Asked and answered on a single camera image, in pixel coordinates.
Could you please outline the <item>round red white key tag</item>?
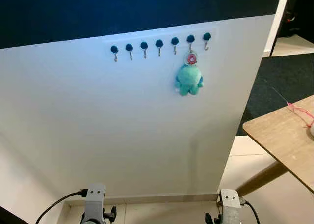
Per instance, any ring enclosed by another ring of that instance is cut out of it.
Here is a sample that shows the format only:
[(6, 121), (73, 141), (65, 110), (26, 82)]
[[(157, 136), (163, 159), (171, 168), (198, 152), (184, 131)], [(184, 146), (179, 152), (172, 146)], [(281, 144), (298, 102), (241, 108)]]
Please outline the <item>round red white key tag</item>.
[(194, 52), (188, 53), (186, 56), (186, 65), (195, 65), (198, 62), (198, 55)]

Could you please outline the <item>light wooden table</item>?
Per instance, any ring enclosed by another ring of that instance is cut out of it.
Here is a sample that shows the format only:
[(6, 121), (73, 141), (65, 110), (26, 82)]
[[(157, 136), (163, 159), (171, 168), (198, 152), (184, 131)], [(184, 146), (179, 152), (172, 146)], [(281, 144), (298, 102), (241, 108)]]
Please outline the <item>light wooden table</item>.
[(314, 140), (308, 136), (308, 117), (285, 106), (243, 124), (243, 130), (275, 161), (237, 188), (245, 196), (289, 172), (314, 192)]

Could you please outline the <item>white partition board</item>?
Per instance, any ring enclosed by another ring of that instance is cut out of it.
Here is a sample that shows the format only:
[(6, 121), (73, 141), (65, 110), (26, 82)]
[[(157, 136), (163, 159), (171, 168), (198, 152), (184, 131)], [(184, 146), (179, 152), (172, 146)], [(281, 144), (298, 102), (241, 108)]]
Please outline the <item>white partition board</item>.
[[(106, 197), (213, 193), (264, 53), (273, 15), (0, 49), (0, 207), (33, 223), (92, 183)], [(143, 58), (102, 40), (219, 29), (181, 96), (190, 51)]]

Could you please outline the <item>teal plush toy keychain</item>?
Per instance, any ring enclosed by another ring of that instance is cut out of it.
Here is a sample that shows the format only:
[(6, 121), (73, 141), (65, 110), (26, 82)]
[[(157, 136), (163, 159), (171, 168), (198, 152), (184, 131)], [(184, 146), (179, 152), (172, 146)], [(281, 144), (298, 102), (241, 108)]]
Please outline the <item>teal plush toy keychain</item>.
[(181, 96), (196, 95), (204, 87), (202, 72), (196, 64), (183, 64), (175, 76), (175, 88)]

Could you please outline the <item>clear hook mounting strip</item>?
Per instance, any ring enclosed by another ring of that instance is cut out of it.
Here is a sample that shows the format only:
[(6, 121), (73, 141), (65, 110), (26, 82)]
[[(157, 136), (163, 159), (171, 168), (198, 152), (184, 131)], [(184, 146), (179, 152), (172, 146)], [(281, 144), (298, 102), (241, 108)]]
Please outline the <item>clear hook mounting strip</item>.
[(179, 38), (179, 44), (177, 46), (177, 53), (182, 54), (189, 51), (188, 44), (186, 38), (189, 35), (195, 36), (195, 42), (192, 44), (192, 49), (195, 52), (204, 51), (204, 40), (203, 35), (209, 32), (211, 34), (211, 40), (209, 40), (209, 44), (218, 39), (218, 34), (220, 33), (219, 29), (192, 29), (188, 31), (182, 32), (164, 32), (152, 35), (138, 35), (132, 37), (117, 37), (110, 38), (108, 40), (102, 40), (101, 43), (105, 46), (107, 50), (110, 49), (112, 45), (116, 45), (119, 51), (122, 53), (128, 53), (124, 47), (126, 44), (132, 44), (133, 46), (133, 54), (143, 55), (143, 51), (141, 50), (140, 44), (143, 41), (148, 43), (147, 54), (148, 57), (157, 57), (157, 47), (155, 46), (155, 42), (159, 39), (163, 40), (164, 45), (161, 49), (161, 55), (165, 56), (166, 54), (173, 54), (173, 47), (171, 47), (170, 41), (171, 38), (177, 37)]

